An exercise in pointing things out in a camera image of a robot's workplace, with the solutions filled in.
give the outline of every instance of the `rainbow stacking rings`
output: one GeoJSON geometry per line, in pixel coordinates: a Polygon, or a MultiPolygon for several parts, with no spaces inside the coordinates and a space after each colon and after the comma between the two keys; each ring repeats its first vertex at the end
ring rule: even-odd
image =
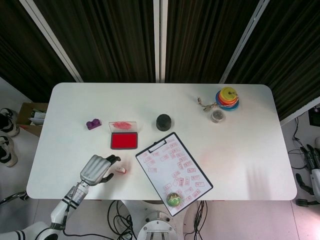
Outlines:
{"type": "Polygon", "coordinates": [[[239,106],[239,97],[232,87],[224,87],[215,95],[215,101],[219,107],[226,111],[233,111],[239,106]]]}

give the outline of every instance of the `green ball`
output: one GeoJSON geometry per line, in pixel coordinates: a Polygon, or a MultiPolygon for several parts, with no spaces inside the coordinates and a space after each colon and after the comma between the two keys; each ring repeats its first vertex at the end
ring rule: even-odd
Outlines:
{"type": "Polygon", "coordinates": [[[181,197],[175,192],[171,192],[166,196],[166,203],[170,207],[177,207],[181,203],[181,197]]]}

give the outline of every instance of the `black clipboard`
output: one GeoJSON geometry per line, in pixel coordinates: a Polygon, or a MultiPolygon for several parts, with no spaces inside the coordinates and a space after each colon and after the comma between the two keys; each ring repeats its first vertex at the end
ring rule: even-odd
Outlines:
{"type": "Polygon", "coordinates": [[[142,150],[135,157],[172,216],[213,188],[175,132],[142,150]],[[166,200],[169,193],[178,193],[182,204],[170,207],[166,200]]]}

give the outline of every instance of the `purple toy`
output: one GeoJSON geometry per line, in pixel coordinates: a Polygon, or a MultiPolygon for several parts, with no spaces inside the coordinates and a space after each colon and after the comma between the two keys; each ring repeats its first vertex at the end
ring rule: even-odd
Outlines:
{"type": "Polygon", "coordinates": [[[95,129],[96,127],[99,127],[99,126],[101,126],[101,122],[97,118],[93,119],[92,121],[86,122],[86,127],[89,130],[95,129]]]}

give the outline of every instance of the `sneaker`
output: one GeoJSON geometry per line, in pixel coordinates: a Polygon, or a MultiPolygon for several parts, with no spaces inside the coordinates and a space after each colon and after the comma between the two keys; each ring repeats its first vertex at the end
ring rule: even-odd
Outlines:
{"type": "Polygon", "coordinates": [[[14,142],[9,136],[0,136],[0,163],[12,167],[18,162],[14,152],[14,142]]]}
{"type": "Polygon", "coordinates": [[[18,114],[9,109],[2,108],[0,110],[0,131],[6,133],[9,137],[14,137],[20,132],[19,126],[16,124],[18,114]]]}

